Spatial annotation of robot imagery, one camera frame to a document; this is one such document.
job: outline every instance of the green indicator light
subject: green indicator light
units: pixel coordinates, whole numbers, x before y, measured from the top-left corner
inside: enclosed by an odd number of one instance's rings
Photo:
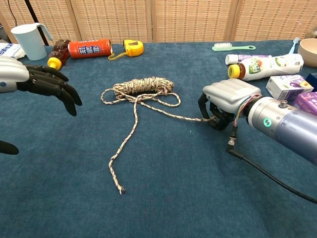
[[[264,124],[264,126],[266,126],[266,127],[270,127],[270,126],[272,125],[272,120],[271,120],[270,118],[265,118],[265,119],[263,120],[263,124]]]

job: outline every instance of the yellow bottle cap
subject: yellow bottle cap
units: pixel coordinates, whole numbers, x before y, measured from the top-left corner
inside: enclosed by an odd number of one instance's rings
[[[237,64],[232,64],[228,68],[228,76],[229,78],[239,78],[240,75],[240,67]]]
[[[49,58],[48,66],[59,70],[61,68],[61,61],[58,58],[51,57]]]

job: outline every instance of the yellow tape measure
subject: yellow tape measure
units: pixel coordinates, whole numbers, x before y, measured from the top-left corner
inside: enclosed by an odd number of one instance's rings
[[[117,58],[120,58],[122,56],[129,56],[129,57],[140,56],[144,52],[144,46],[141,41],[124,40],[123,46],[125,48],[125,52],[117,56],[114,56],[114,53],[112,53],[108,57],[108,60],[116,60]]]

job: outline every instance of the bowl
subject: bowl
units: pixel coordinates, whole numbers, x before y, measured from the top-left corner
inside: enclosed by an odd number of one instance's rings
[[[317,67],[317,39],[307,38],[301,40],[298,47],[298,52],[303,60],[304,65],[309,67]]]

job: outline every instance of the blue tablecloth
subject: blue tablecloth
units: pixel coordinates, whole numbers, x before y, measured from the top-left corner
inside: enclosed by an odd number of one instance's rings
[[[0,154],[0,237],[315,238],[317,205],[226,153],[231,127],[216,131],[207,123],[138,106],[139,124],[114,163],[124,195],[109,173],[110,157],[134,116],[129,102],[104,105],[105,89],[134,78],[166,77],[175,83],[181,105],[149,104],[201,118],[202,88],[228,78],[226,54],[278,56],[292,47],[292,41],[234,43],[250,44],[257,49],[213,52],[213,43],[145,44],[144,54],[135,58],[69,59],[61,72],[83,101],[76,117],[55,97],[1,94],[0,139],[20,153]],[[123,46],[113,49],[118,54]],[[47,58],[21,61],[46,65]],[[300,74],[310,72],[316,69],[304,67]],[[267,79],[251,83],[269,95]],[[244,119],[239,125],[237,150],[289,186],[317,197],[316,166]]]

